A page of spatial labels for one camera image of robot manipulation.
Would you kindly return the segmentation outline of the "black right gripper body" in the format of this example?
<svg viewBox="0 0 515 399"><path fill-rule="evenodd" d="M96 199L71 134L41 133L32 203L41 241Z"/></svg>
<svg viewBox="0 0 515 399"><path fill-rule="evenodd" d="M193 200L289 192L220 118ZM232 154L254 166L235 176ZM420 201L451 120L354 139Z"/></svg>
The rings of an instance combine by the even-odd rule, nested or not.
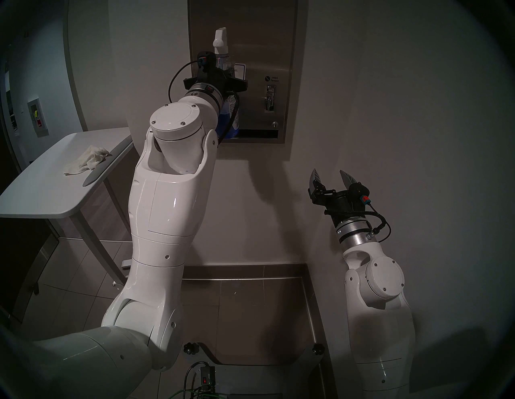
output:
<svg viewBox="0 0 515 399"><path fill-rule="evenodd" d="M368 188L361 188L360 195L349 195L347 190L327 189L323 206L330 213L333 225L339 225L352 217L364 217L366 204L361 198L369 195Z"/></svg>

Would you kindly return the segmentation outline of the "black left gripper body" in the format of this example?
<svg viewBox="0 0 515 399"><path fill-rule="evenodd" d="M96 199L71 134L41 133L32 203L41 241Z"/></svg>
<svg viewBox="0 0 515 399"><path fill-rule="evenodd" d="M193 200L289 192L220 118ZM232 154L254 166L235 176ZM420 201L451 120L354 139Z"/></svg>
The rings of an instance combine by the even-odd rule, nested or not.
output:
<svg viewBox="0 0 515 399"><path fill-rule="evenodd" d="M197 83L208 84L216 88L220 93L227 91L227 76L225 71L218 67L210 67L207 69L207 72L203 67L200 67L197 72Z"/></svg>

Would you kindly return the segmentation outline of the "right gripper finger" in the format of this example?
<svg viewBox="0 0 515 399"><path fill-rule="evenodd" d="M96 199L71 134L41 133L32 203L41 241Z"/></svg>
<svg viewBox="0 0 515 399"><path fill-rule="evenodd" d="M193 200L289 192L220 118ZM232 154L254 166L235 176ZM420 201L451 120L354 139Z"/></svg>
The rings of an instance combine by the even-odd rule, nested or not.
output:
<svg viewBox="0 0 515 399"><path fill-rule="evenodd" d="M360 195L361 193L361 184L353 178L350 174L340 170L340 175L346 190L349 195Z"/></svg>
<svg viewBox="0 0 515 399"><path fill-rule="evenodd" d="M316 169L310 175L308 194L312 203L325 203L326 187L321 183Z"/></svg>

